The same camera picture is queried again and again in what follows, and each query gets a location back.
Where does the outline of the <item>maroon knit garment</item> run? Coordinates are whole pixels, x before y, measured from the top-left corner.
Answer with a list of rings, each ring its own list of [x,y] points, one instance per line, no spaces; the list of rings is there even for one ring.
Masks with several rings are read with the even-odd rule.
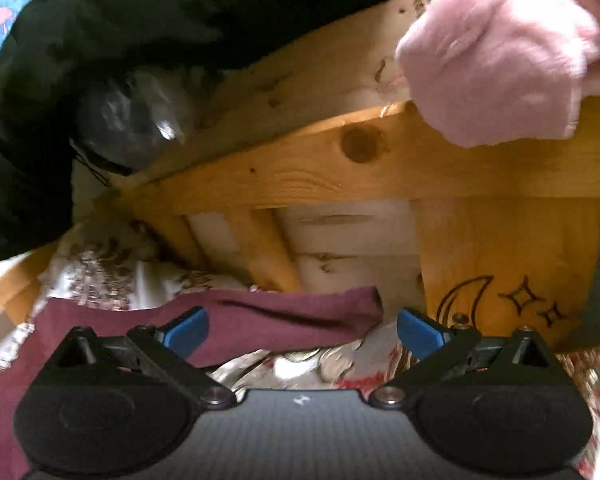
[[[137,325],[163,325],[193,307],[209,315],[209,336],[189,358],[196,367],[220,365],[264,349],[274,352],[333,347],[360,339],[384,317],[376,288],[331,295],[205,290],[183,294],[150,310],[107,311],[52,298],[34,321],[17,359],[0,373],[0,479],[19,479],[28,470],[14,433],[15,409],[33,378],[74,326],[116,336]]]

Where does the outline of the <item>black jacket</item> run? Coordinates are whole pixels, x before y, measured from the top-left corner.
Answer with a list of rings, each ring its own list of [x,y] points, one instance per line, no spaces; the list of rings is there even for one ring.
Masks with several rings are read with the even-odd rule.
[[[0,261],[72,225],[72,149],[94,84],[137,67],[240,70],[388,0],[32,0],[0,51]]]

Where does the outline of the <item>pink fluffy garment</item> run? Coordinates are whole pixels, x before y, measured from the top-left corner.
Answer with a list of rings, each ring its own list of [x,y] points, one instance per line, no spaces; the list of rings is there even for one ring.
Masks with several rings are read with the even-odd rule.
[[[600,0],[429,0],[396,62],[455,145],[566,140],[600,96]]]

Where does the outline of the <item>wooden bed frame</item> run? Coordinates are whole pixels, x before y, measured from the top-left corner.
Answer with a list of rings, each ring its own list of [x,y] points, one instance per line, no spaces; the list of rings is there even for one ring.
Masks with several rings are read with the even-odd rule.
[[[278,292],[418,290],[443,323],[600,343],[600,96],[567,140],[459,148],[422,120],[390,55],[425,0],[391,0],[227,76],[147,73],[189,136],[111,203],[178,258]]]

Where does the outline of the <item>floral white bedspread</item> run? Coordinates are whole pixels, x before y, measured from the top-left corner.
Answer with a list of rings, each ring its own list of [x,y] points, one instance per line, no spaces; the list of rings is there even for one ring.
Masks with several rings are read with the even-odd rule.
[[[12,435],[12,413],[36,371],[66,331],[80,318],[116,321],[187,308],[193,299],[235,295],[260,299],[226,275],[185,271],[161,262],[145,246],[126,247],[120,238],[88,240],[82,229],[70,233],[38,274],[33,311],[13,323],[0,315],[0,479],[19,479],[27,461]],[[400,347],[392,324],[370,328],[332,348],[293,352],[247,351],[213,367],[211,378],[243,396],[249,388],[349,389],[362,393],[408,370],[416,358]]]

